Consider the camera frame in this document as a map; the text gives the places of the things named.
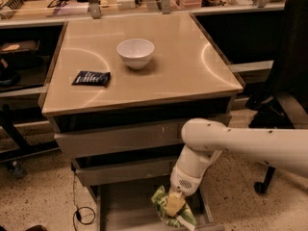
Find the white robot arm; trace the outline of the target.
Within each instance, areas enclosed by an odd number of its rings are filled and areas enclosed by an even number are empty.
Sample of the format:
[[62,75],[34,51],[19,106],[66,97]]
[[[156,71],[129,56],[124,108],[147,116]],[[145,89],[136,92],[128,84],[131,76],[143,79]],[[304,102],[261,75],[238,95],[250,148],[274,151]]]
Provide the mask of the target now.
[[181,130],[184,147],[170,175],[167,214],[175,216],[185,198],[196,192],[206,170],[222,151],[308,177],[307,129],[230,128],[203,118],[187,121]]

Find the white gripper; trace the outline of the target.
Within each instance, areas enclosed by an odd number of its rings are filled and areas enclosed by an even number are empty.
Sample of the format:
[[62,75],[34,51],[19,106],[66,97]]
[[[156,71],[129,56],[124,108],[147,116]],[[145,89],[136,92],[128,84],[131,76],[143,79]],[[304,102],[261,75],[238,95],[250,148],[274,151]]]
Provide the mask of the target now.
[[170,188],[173,192],[169,192],[167,196],[167,215],[174,217],[185,205],[185,196],[193,195],[200,183],[200,178],[191,177],[175,165],[170,174]]

